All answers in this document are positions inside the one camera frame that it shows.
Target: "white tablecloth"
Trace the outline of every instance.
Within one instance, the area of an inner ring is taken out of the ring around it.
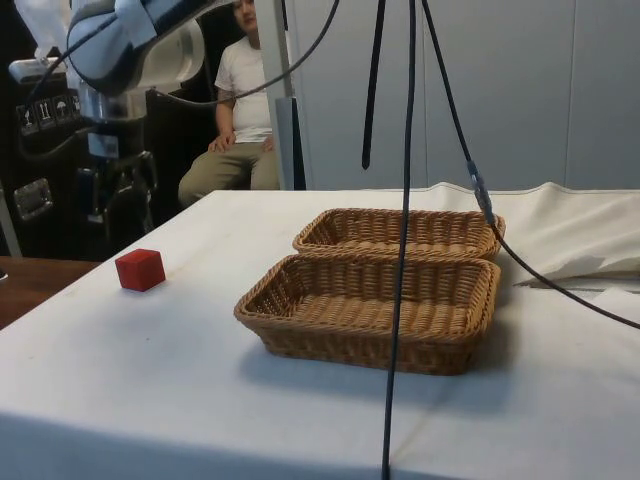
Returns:
[[[215,193],[132,247],[162,252],[164,285],[124,291],[108,262],[0,332],[0,479],[378,478],[385,373],[273,357],[232,310],[321,211],[400,201]],[[494,202],[545,273],[637,270],[637,192]],[[441,185],[413,207],[474,203]],[[394,478],[638,478],[640,332],[508,287],[482,348],[462,377],[399,375]]]

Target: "red cube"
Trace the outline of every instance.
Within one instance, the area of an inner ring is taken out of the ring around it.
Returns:
[[[116,260],[120,285],[128,290],[146,292],[165,281],[160,252],[135,250]]]

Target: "wooden floor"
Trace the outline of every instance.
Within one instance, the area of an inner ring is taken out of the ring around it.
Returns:
[[[0,257],[0,330],[84,276],[99,263]]]

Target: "woven basket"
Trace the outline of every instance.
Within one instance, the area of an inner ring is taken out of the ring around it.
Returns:
[[[337,209],[322,213],[294,240],[301,253],[398,254],[400,210]],[[504,235],[506,225],[496,216]],[[412,211],[407,258],[493,259],[500,251],[480,212]]]
[[[397,261],[291,256],[246,294],[235,316],[286,357],[388,368]],[[407,260],[398,370],[464,373],[494,311],[500,269],[483,260]]]

